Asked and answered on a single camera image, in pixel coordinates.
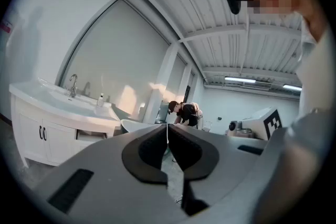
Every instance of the faucet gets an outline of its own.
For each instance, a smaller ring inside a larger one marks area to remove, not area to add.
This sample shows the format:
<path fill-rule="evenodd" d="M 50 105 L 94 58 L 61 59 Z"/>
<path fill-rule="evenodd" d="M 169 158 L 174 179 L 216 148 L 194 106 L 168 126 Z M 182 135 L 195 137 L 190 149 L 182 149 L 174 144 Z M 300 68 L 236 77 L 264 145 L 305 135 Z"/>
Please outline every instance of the faucet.
<path fill-rule="evenodd" d="M 69 96 L 70 97 L 75 97 L 76 96 L 76 82 L 77 82 L 77 75 L 73 74 L 70 78 L 70 81 L 72 80 L 72 78 L 75 77 L 75 81 L 74 84 L 72 85 L 72 87 L 70 88 L 70 92 L 69 92 Z"/>

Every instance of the soap dispenser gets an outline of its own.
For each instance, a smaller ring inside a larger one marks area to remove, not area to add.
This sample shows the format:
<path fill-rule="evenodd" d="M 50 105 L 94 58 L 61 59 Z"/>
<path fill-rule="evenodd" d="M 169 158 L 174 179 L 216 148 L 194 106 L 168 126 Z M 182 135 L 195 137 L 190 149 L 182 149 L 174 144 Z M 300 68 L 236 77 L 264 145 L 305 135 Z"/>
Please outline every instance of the soap dispenser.
<path fill-rule="evenodd" d="M 104 95 L 103 93 L 100 94 L 100 97 L 97 101 L 97 106 L 103 106 L 103 104 L 104 104 L 103 95 Z"/>

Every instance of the black top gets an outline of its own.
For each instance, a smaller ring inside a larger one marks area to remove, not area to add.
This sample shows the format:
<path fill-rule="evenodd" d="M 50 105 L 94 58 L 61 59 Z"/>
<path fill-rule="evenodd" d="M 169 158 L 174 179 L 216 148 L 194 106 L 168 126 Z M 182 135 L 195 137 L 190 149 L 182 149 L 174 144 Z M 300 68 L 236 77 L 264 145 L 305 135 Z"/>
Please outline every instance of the black top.
<path fill-rule="evenodd" d="M 189 120 L 188 126 L 197 125 L 197 117 L 195 116 L 195 108 L 192 104 L 185 104 L 178 112 L 177 116 L 180 116 L 183 122 Z"/>

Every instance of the cabinet handle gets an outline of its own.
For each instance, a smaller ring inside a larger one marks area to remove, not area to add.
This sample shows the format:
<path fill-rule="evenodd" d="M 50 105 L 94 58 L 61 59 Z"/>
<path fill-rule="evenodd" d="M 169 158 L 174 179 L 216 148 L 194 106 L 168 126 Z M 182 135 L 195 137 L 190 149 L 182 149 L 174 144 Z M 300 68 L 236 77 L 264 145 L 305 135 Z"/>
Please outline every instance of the cabinet handle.
<path fill-rule="evenodd" d="M 43 139 L 43 138 L 42 138 L 42 135 L 41 135 L 41 128 L 42 128 L 42 126 L 40 125 L 40 130 L 39 130 L 40 138 Z"/>
<path fill-rule="evenodd" d="M 43 138 L 44 138 L 44 141 L 47 141 L 47 139 L 46 139 L 46 134 L 45 134 L 45 128 L 43 127 Z"/>

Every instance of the white sink cabinet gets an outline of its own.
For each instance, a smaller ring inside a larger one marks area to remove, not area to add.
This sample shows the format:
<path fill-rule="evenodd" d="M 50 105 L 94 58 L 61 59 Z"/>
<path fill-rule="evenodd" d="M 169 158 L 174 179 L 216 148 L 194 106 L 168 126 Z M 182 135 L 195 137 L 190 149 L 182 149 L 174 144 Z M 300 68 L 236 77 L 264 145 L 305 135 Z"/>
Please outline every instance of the white sink cabinet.
<path fill-rule="evenodd" d="M 110 103 L 70 98 L 66 90 L 42 79 L 11 84 L 11 110 L 15 141 L 25 166 L 27 159 L 57 166 L 94 143 L 77 139 L 77 129 L 112 137 L 120 120 Z"/>

